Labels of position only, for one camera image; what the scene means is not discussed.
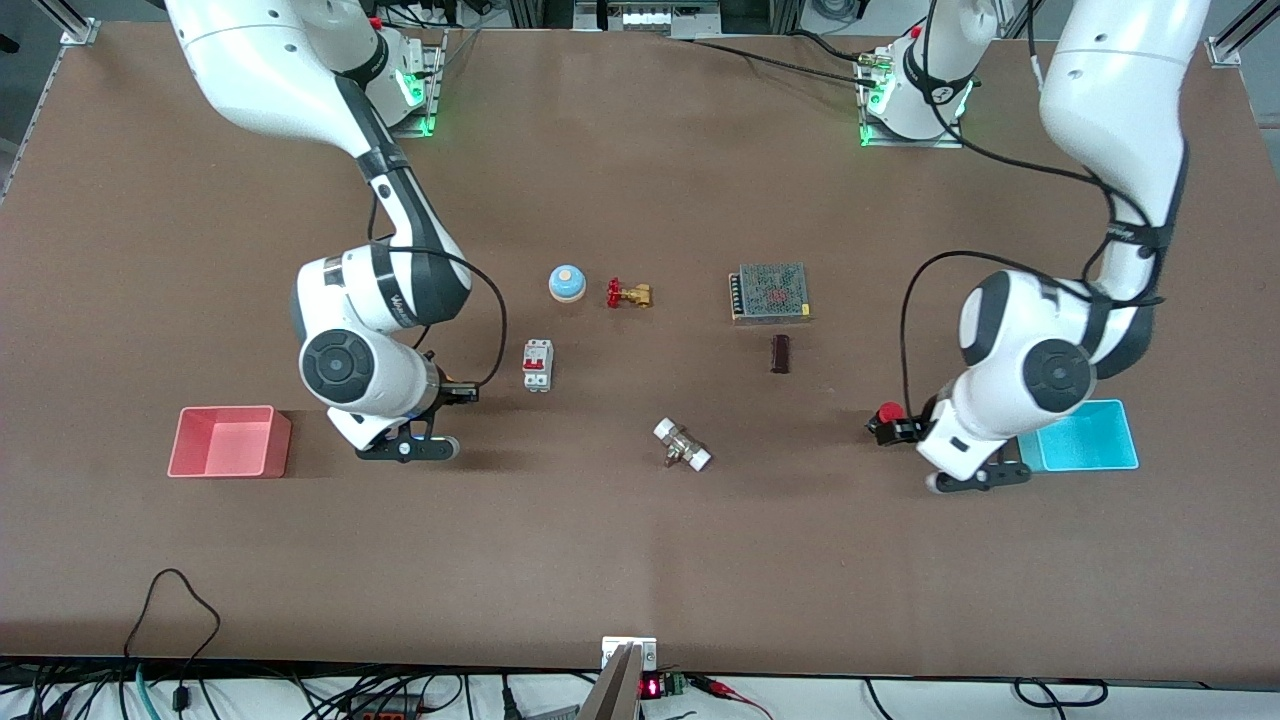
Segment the teal cable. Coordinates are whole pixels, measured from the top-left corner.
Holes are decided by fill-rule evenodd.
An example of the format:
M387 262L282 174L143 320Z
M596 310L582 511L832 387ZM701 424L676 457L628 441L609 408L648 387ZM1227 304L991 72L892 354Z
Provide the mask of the teal cable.
M142 698L142 707L147 711L147 716L151 720L160 720L160 714L156 712L156 706L151 705L151 696L147 694L147 684L142 680L142 664L138 664L138 669L133 673L133 682L138 685L138 696Z

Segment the white cap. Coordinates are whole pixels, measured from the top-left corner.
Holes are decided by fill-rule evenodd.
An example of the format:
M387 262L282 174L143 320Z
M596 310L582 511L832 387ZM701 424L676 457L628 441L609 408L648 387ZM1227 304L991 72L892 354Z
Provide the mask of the white cap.
M707 448L699 450L698 455L694 455L692 460L689 461L689 466L694 470L701 471L708 462L712 461L712 454L707 452Z

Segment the gray floor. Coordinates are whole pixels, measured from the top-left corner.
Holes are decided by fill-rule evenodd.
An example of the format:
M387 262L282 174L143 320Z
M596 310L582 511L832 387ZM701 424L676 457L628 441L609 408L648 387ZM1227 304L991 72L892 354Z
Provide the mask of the gray floor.
M1252 0L1213 0L1206 35L1224 28ZM165 15L145 0L70 0L82 14L102 20L163 20ZM928 9L928 0L872 0L864 19L838 23L806 8L803 26L840 35L897 35ZM1062 29L1073 0L1046 0L1036 15L1036 35L1053 38ZM22 45L17 54L0 54L0 176L13 159L58 54L60 32L29 0L0 0L0 33ZM1280 176L1280 23L1262 32L1242 54L1244 82L1253 114Z

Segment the brown tabletop surface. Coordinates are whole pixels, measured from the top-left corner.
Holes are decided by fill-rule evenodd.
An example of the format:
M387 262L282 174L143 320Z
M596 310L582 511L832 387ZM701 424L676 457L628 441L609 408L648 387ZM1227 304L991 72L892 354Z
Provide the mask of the brown tabletop surface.
M957 247L1071 275L1096 191L861 149L847 85L643 33L485 32L449 73L436 136L404 146L506 293L508 360L442 413L460 457L398 465L329 427L289 325L298 266L364 238L356 164L216 115L164 24L68 50L0 209L0 652L119 652L173 565L221 611L219 656L588 667L631 633L721 671L1280 682L1280 192L1236 72L1197 54L1169 302L1097 393L1124 398L1142 468L948 497L861 427L900 397L905 283ZM1025 47L979 74L970 136L1068 163ZM728 320L727 274L778 261L805 263L815 316L787 328L790 375L773 331ZM548 296L561 263L586 300ZM918 401L961 369L960 304L992 269L925 275ZM612 275L654 306L605 309ZM429 346L479 377L497 336L477 286ZM548 395L513 359L534 337ZM183 406L257 404L293 420L287 478L165 477ZM708 471L663 468L663 416ZM187 655L207 619L164 588L134 650Z

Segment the blue plastic bin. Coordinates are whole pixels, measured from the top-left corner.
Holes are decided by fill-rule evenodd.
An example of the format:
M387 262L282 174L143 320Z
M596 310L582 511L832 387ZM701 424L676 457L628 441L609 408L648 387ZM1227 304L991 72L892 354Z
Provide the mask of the blue plastic bin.
M1124 404L1114 398L1091 400L1047 428L1018 436L1018 448L1033 473L1138 468Z

